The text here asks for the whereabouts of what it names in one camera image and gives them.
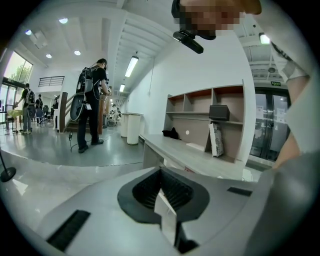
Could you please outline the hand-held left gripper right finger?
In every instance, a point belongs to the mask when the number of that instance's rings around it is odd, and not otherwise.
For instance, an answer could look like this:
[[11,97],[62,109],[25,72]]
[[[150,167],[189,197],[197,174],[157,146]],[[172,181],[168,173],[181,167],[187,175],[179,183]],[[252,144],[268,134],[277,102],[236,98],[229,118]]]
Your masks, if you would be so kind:
[[160,188],[171,213],[161,218],[168,241],[162,256],[202,255],[200,251],[243,209],[257,182],[223,179],[178,169],[160,169]]

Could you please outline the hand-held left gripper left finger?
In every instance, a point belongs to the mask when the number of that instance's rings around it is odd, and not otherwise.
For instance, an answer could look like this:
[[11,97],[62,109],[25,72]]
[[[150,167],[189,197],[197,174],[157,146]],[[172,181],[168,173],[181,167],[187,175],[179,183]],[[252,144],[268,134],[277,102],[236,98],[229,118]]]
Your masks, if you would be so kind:
[[89,185],[47,213],[37,234],[48,239],[76,210],[90,215],[66,248],[69,256],[174,256],[158,224],[134,221],[119,206],[120,188],[151,171],[142,169]]

